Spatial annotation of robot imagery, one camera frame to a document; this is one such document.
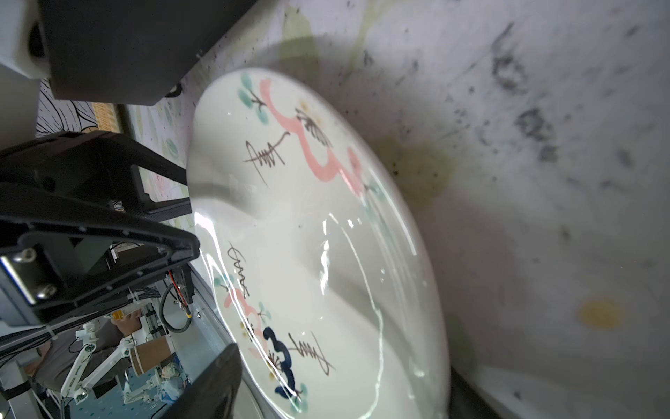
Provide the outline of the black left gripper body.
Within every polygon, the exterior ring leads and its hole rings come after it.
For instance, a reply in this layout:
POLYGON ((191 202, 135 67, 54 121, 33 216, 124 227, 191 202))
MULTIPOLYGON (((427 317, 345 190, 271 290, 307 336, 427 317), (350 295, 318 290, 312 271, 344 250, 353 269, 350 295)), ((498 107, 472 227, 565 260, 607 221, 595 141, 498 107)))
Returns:
POLYGON ((110 249, 127 242, 131 140, 59 133, 1 152, 1 318, 66 319, 114 287, 110 249))

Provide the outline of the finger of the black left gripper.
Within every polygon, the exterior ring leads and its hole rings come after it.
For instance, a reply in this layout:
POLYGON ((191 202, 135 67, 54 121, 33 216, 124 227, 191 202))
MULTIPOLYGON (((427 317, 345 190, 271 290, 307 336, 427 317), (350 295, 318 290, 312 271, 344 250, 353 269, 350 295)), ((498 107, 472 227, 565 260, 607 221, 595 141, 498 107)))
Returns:
POLYGON ((95 131, 92 146, 99 160, 102 190, 126 213, 167 222, 192 212, 186 190, 159 190, 162 186, 186 189, 183 167, 124 134, 95 131))
POLYGON ((163 223, 17 183, 1 185, 1 319, 54 324, 199 256, 163 223))

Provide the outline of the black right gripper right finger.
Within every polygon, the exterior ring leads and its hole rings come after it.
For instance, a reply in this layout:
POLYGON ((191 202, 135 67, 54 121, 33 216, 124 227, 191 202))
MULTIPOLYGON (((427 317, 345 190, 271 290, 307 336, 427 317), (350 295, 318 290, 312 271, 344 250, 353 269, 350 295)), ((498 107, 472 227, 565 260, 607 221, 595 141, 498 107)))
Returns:
POLYGON ((500 415, 451 368, 451 389, 448 403, 450 419, 501 419, 500 415))

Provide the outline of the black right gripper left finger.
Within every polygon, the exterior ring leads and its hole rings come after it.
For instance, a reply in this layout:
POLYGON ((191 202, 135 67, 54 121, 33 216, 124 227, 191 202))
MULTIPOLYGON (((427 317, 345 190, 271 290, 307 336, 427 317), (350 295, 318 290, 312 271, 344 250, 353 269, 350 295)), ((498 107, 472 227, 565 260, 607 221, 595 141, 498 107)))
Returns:
POLYGON ((241 354, 238 345, 231 343, 168 408, 161 419, 232 418, 242 377, 241 354))

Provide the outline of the cream floral oval plate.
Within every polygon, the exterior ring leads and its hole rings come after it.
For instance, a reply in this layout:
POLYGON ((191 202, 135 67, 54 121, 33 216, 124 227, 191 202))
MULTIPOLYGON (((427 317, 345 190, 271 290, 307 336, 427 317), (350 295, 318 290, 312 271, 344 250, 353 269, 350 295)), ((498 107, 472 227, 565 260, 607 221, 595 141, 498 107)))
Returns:
POLYGON ((282 418, 444 418, 436 279, 391 176, 324 98, 264 68, 205 89, 187 178, 204 278, 282 418))

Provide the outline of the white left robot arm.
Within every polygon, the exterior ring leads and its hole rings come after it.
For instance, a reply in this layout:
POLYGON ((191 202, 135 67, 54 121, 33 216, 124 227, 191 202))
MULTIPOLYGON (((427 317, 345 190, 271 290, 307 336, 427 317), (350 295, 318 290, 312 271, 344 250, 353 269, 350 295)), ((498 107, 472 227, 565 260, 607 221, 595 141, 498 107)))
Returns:
POLYGON ((54 325, 114 309, 120 294, 198 256, 141 171, 186 171, 125 134, 34 136, 39 86, 58 100, 152 106, 251 8, 249 1, 4 1, 1 4, 1 318, 54 325))

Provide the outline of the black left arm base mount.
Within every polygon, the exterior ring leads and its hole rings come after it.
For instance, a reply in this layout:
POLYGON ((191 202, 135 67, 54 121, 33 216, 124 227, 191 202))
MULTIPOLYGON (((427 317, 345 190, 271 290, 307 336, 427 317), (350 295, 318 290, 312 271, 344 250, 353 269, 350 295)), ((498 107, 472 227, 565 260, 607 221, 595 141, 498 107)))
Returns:
POLYGON ((167 333, 184 333, 193 321, 192 309, 195 287, 189 268, 177 268, 168 271, 156 288, 143 286, 128 292, 120 308, 105 317, 120 321, 131 314, 141 311, 147 316, 154 315, 157 324, 167 333))

